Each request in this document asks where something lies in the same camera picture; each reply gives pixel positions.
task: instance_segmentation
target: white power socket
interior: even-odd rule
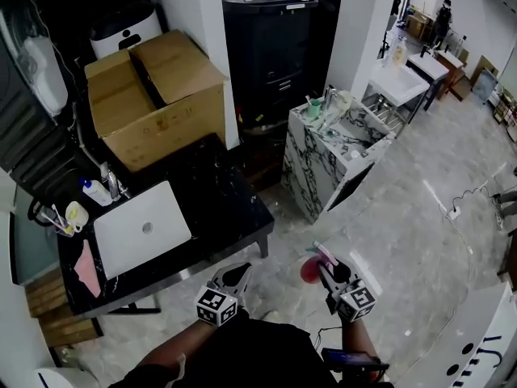
[[[455,209],[452,209],[452,210],[449,212],[449,218],[450,218],[451,220],[456,220],[460,214],[461,214],[460,207],[456,207]]]

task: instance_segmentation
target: black marble table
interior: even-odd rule
[[[184,244],[126,273],[106,280],[95,241],[93,220],[120,202],[90,213],[80,234],[58,239],[61,270],[69,305],[75,315],[93,318],[165,289],[249,246],[258,243],[267,256],[267,235],[274,219],[264,203],[235,167],[216,135],[172,154],[137,173],[132,193],[167,179],[192,238]],[[94,256],[101,294],[95,298],[79,281],[74,266],[87,238]]]

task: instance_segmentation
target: person's arm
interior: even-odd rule
[[[184,353],[188,359],[213,335],[217,327],[198,320],[149,352],[137,366],[161,365],[179,371],[178,357]]]
[[[362,319],[352,323],[342,320],[342,324],[343,351],[366,352],[369,356],[377,356]]]

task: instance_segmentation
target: phone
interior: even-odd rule
[[[366,352],[344,352],[323,348],[322,358],[329,369],[335,372],[350,371],[351,368],[363,372],[376,372],[389,368],[388,364],[383,364],[379,358],[369,356]]]

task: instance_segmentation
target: white toilet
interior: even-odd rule
[[[44,388],[100,388],[93,375],[80,369],[41,368],[36,374],[44,382]]]

